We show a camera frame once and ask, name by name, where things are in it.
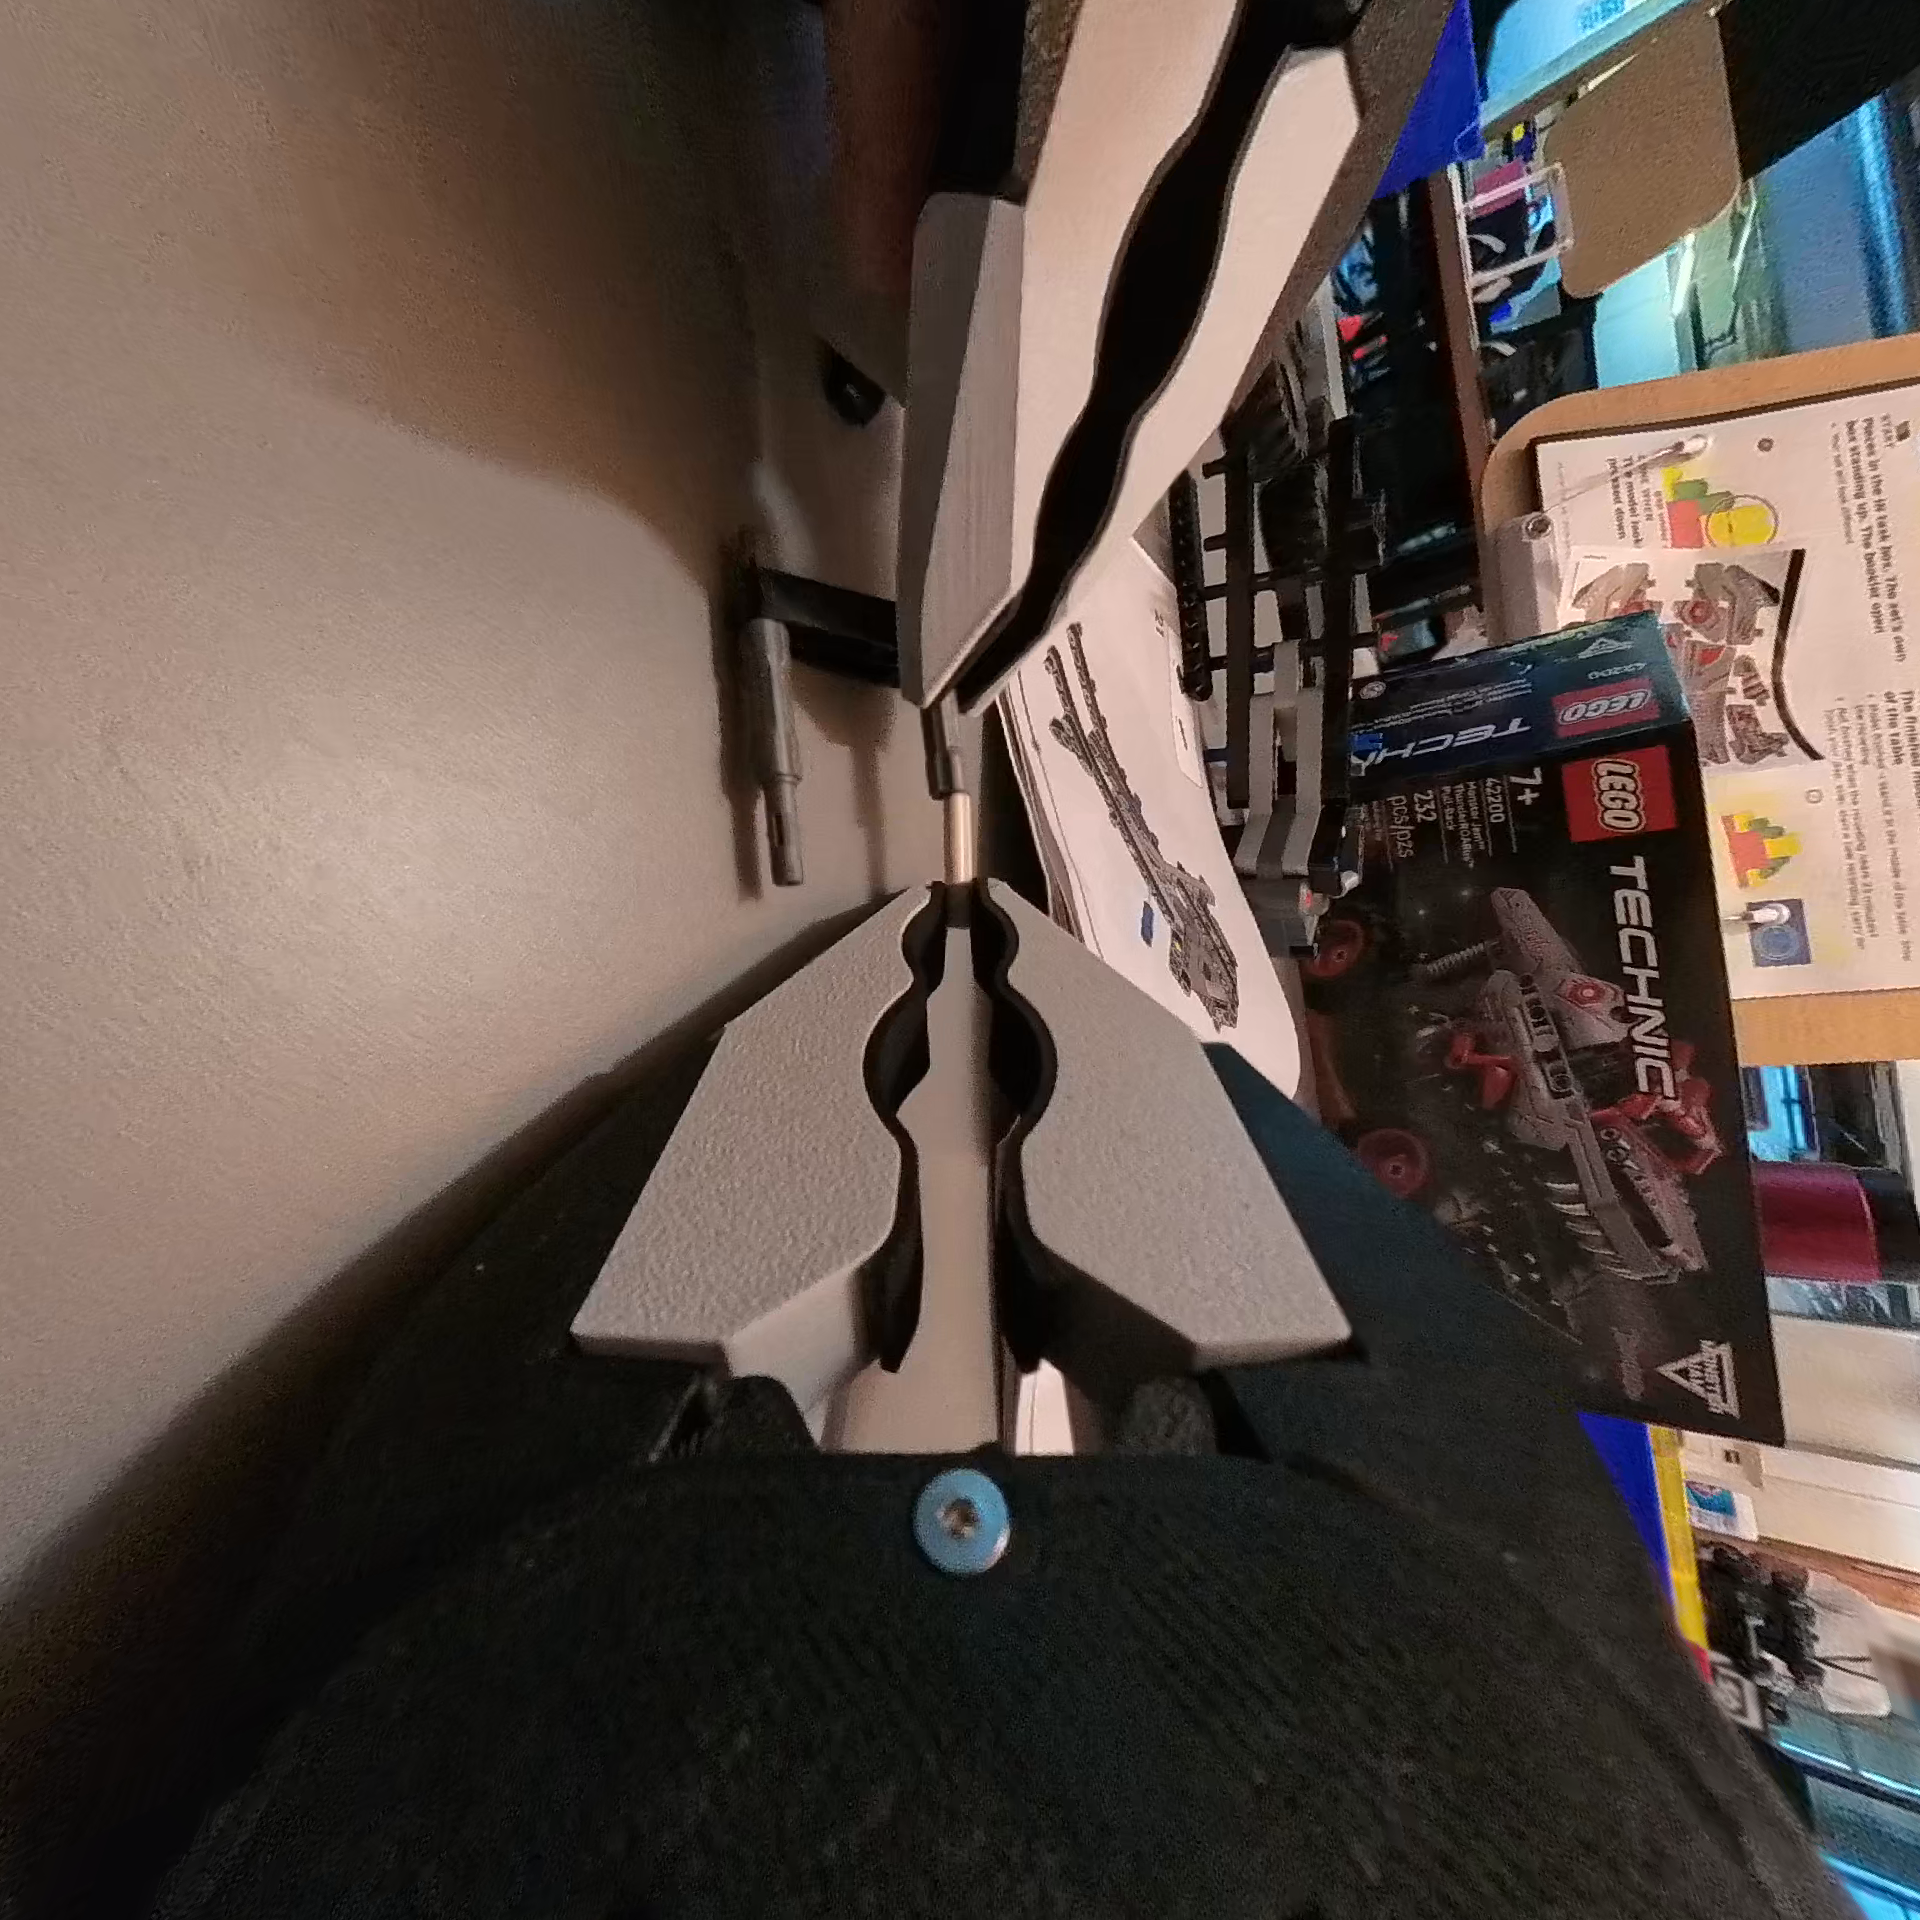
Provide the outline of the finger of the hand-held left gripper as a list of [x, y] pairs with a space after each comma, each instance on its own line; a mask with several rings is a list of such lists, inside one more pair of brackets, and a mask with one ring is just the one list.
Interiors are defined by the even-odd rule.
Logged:
[[908, 323], [916, 708], [983, 703], [1118, 521], [1252, 130], [1252, 5], [963, 7]]
[[992, 699], [1214, 435], [1307, 262], [1358, 141], [1342, 51], [1296, 51], [1264, 82], [1232, 55], [1125, 235], [1089, 398], [1046, 473], [1020, 593], [981, 643]]

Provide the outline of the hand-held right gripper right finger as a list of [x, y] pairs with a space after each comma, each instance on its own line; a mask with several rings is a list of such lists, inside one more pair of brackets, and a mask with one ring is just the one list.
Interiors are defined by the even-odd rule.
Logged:
[[1182, 1019], [1000, 880], [972, 896], [990, 1007], [992, 1288], [1024, 1370], [1236, 1370], [1351, 1329]]

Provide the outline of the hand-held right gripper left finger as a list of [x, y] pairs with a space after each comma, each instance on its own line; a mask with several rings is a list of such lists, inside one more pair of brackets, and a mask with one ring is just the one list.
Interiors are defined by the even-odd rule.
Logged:
[[779, 1383], [808, 1413], [880, 1371], [843, 1445], [942, 1445], [906, 1361], [943, 1153], [943, 888], [904, 893], [730, 1021], [574, 1315], [595, 1358]]

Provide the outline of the light grey desk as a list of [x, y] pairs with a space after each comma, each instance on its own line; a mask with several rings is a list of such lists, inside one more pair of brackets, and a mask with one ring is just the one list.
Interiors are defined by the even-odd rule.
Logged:
[[728, 549], [892, 587], [823, 393], [809, 5], [6, 5], [6, 1592], [336, 1286], [930, 875]]

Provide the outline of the small wooden board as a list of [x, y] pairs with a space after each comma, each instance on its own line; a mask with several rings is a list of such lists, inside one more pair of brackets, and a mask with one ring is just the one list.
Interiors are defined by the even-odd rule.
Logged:
[[1572, 302], [1614, 283], [1723, 217], [1743, 186], [1717, 5], [1687, 5], [1635, 36], [1546, 134], [1556, 257]]

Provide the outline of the white instruction booklet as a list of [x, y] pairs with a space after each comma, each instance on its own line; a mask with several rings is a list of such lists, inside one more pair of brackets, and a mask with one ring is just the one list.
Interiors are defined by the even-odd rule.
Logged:
[[1215, 813], [1179, 588], [1135, 541], [1001, 684], [1049, 912], [1202, 1043], [1284, 1094], [1305, 1048]]

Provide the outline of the grey axle with black pin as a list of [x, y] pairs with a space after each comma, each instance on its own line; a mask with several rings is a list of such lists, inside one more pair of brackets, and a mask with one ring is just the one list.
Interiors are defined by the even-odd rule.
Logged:
[[765, 564], [743, 537], [730, 560], [728, 617], [769, 876], [789, 889], [806, 880], [795, 665], [899, 692], [898, 605]]

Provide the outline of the black toy set box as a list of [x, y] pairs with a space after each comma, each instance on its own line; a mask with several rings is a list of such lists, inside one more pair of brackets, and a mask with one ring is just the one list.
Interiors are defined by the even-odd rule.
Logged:
[[1581, 1407], [1786, 1441], [1694, 714], [1640, 612], [1355, 689], [1323, 1121]]

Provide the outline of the red black cylinder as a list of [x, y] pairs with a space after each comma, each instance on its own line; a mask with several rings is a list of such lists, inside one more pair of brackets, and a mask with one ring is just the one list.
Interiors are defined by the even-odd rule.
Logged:
[[1919, 1282], [1919, 1209], [1903, 1174], [1834, 1161], [1756, 1161], [1752, 1174], [1771, 1279]]

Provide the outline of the wooden notice board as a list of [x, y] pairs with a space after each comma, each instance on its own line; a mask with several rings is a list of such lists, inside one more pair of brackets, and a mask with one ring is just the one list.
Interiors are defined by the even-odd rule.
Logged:
[[[1919, 335], [1788, 353], [1753, 363], [1675, 372], [1556, 398], [1496, 437], [1474, 470], [1474, 525], [1486, 636], [1519, 639], [1524, 588], [1501, 561], [1500, 537], [1540, 509], [1532, 445], [1564, 437], [1622, 437], [1696, 419], [1738, 416], [1917, 384]], [[1735, 1003], [1738, 1051], [1749, 1065], [1919, 1060], [1917, 977], [1898, 991], [1850, 991]]]

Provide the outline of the printed instruction sheet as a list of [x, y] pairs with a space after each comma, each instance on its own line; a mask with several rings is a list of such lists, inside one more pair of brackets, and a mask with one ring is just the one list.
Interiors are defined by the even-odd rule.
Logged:
[[1738, 1000], [1919, 978], [1917, 381], [1543, 437], [1556, 623], [1658, 617]]

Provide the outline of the grey black toy vehicle frame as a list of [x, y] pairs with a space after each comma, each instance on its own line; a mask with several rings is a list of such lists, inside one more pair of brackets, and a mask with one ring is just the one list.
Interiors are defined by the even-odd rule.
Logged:
[[1165, 502], [1181, 687], [1236, 883], [1267, 949], [1316, 982], [1377, 943], [1349, 730], [1385, 675], [1384, 613], [1414, 600], [1390, 577], [1413, 546], [1388, 451], [1347, 390], [1355, 333], [1321, 288]]

